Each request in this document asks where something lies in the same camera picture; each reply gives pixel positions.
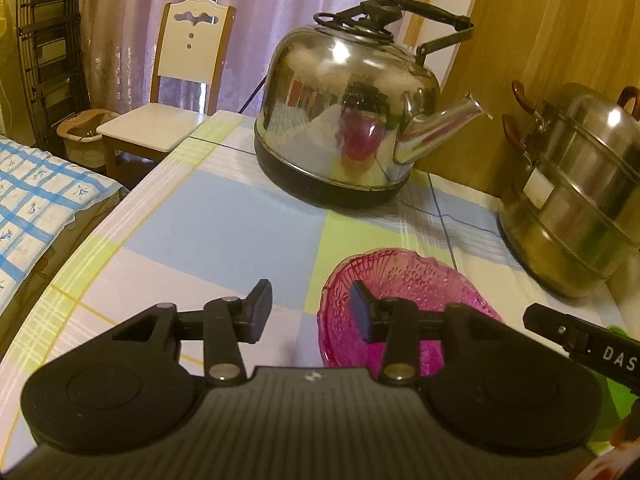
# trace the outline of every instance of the yellow bag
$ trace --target yellow bag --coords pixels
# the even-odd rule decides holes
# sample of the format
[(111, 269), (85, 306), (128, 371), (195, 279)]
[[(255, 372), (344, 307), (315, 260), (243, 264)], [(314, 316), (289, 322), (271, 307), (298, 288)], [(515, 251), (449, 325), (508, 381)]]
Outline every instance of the yellow bag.
[(12, 21), (9, 14), (9, 2), (0, 0), (0, 65), (9, 59), (9, 53), (14, 49), (12, 38)]

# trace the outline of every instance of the wooden stick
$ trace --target wooden stick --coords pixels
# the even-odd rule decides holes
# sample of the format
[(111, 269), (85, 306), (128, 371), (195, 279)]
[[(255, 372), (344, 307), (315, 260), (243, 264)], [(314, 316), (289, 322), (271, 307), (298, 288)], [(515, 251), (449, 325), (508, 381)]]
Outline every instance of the wooden stick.
[[(418, 1), (428, 4), (430, 3), (431, 0), (418, 0)], [(420, 30), (422, 29), (423, 22), (424, 22), (424, 18), (422, 16), (416, 16), (415, 14), (411, 15), (411, 18), (409, 20), (409, 25), (406, 28), (406, 32), (404, 34), (405, 45), (415, 46), (418, 43), (418, 37), (420, 36)]]

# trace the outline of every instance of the chair backrest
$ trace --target chair backrest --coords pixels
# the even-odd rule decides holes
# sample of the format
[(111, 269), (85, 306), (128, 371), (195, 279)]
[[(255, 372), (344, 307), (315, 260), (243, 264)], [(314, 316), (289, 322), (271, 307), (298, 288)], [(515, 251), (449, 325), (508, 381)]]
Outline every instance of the chair backrest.
[(151, 102), (158, 102), (160, 77), (211, 85), (206, 114), (218, 103), (220, 79), (236, 9), (213, 0), (166, 4), (151, 79)]

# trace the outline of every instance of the pot handle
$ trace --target pot handle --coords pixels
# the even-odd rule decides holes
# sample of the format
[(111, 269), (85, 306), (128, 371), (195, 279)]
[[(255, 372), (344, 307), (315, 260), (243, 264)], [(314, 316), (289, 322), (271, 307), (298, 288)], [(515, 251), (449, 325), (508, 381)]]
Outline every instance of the pot handle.
[(618, 98), (618, 106), (624, 108), (631, 99), (634, 100), (634, 109), (631, 112), (631, 116), (636, 121), (640, 121), (640, 88), (635, 86), (625, 87)]
[(521, 153), (527, 151), (527, 147), (518, 133), (518, 126), (514, 116), (509, 114), (504, 114), (502, 116), (502, 129), (504, 130), (504, 136), (507, 137), (511, 146)]
[(529, 98), (524, 93), (524, 85), (522, 81), (514, 79), (511, 81), (511, 91), (513, 91), (513, 95), (516, 97), (516, 101), (522, 109), (526, 111), (527, 114), (533, 115), (536, 113), (536, 106), (529, 101)]

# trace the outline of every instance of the metal rack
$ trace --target metal rack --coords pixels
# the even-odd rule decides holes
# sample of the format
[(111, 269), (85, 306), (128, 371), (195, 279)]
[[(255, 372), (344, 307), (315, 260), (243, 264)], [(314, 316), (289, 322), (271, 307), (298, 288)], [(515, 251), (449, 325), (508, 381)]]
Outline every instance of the metal rack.
[(16, 0), (18, 55), (36, 146), (65, 156), (56, 127), (90, 107), (79, 0)]

